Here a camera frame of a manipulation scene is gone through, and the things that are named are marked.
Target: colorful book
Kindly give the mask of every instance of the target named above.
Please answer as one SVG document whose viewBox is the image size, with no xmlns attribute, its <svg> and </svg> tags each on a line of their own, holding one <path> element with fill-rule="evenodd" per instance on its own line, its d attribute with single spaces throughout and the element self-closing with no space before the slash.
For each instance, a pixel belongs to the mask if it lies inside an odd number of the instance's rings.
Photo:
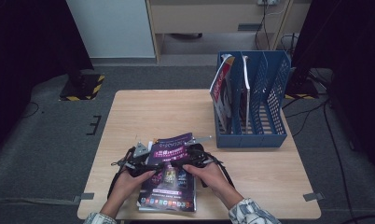
<svg viewBox="0 0 375 224">
<path fill-rule="evenodd" d="M 214 81 L 210 88 L 210 95 L 213 99 L 216 114 L 219 117 L 225 133 L 231 133 L 231 105 L 232 91 L 230 84 L 230 71 L 235 57 L 231 54 L 224 54 Z"/>
<path fill-rule="evenodd" d="M 153 142 L 146 164 L 164 162 L 157 175 L 142 184 L 137 205 L 145 212 L 195 212 L 196 180 L 182 168 L 172 167 L 170 161 L 188 158 L 185 143 L 193 138 L 185 133 Z"/>
</svg>

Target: black device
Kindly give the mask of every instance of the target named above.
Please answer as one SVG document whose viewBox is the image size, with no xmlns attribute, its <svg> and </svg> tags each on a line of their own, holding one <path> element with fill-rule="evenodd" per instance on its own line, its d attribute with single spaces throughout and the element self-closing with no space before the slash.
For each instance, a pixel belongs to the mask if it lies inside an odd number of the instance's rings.
<svg viewBox="0 0 375 224">
<path fill-rule="evenodd" d="M 160 172 L 164 168 L 164 162 L 161 162 L 156 165 L 147 165 L 146 159 L 149 156 L 150 151 L 141 143 L 137 144 L 137 147 L 130 148 L 126 156 L 121 159 L 120 161 L 113 162 L 111 165 L 118 165 L 120 168 L 117 173 L 115 173 L 115 176 L 112 180 L 111 186 L 108 191 L 107 198 L 109 198 L 113 187 L 115 186 L 116 181 L 118 180 L 118 177 L 123 172 L 123 167 L 126 166 L 126 170 L 130 173 L 131 176 L 138 176 L 141 175 L 147 171 L 156 171 L 156 173 Z M 226 171 L 226 167 L 222 164 L 222 161 L 219 161 L 215 156 L 207 153 L 204 151 L 204 147 L 202 144 L 192 144 L 187 146 L 187 154 L 188 159 L 186 160 L 178 160 L 178 161 L 170 161 L 170 164 L 172 167 L 179 167 L 182 168 L 183 165 L 189 164 L 194 165 L 199 168 L 205 167 L 208 163 L 214 162 L 216 165 L 218 165 L 223 174 L 225 175 L 226 179 L 229 181 L 229 183 L 234 187 L 233 182 L 231 181 L 231 178 Z M 201 181 L 202 186 L 204 188 L 208 187 L 203 181 Z"/>
</svg>

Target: black curtain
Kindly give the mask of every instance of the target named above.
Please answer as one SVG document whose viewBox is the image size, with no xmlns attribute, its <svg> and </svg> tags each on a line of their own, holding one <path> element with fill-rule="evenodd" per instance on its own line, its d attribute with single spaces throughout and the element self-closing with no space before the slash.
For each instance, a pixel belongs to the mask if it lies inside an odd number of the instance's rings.
<svg viewBox="0 0 375 224">
<path fill-rule="evenodd" d="M 0 145 L 36 84 L 82 69 L 93 67 L 65 1 L 0 0 Z"/>
<path fill-rule="evenodd" d="M 334 72 L 328 93 L 355 150 L 375 165 L 375 1 L 312 0 L 299 35 L 288 88 L 310 68 Z"/>
</svg>

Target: wooden table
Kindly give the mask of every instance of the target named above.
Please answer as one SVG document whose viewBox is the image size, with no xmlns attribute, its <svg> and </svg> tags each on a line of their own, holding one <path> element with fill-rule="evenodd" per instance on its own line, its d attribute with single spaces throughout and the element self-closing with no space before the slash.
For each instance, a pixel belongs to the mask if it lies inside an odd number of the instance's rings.
<svg viewBox="0 0 375 224">
<path fill-rule="evenodd" d="M 254 199 L 280 219 L 317 219 L 317 201 L 306 202 L 312 193 L 295 142 L 287 127 L 287 138 L 279 148 L 216 148 L 215 139 L 202 143 L 206 151 L 224 162 L 236 189 Z M 214 110 L 208 90 L 118 91 L 92 165 L 79 218 L 101 210 L 118 161 L 138 141 L 168 138 L 192 132 L 196 138 L 215 136 Z M 139 189 L 123 204 L 117 219 L 229 219 L 228 210 L 210 189 L 197 182 L 197 212 L 180 214 L 138 212 Z"/>
</svg>

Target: purple magazine cover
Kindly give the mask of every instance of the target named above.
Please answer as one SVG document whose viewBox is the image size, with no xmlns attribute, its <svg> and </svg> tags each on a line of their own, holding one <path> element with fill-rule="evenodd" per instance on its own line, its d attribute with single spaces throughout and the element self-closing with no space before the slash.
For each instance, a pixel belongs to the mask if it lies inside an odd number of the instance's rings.
<svg viewBox="0 0 375 224">
<path fill-rule="evenodd" d="M 173 138 L 158 139 L 150 150 L 147 164 L 165 162 L 164 169 L 142 184 L 138 197 L 140 211 L 196 211 L 196 183 L 184 169 L 172 167 L 170 161 L 188 157 L 185 143 L 192 133 Z"/>
</svg>

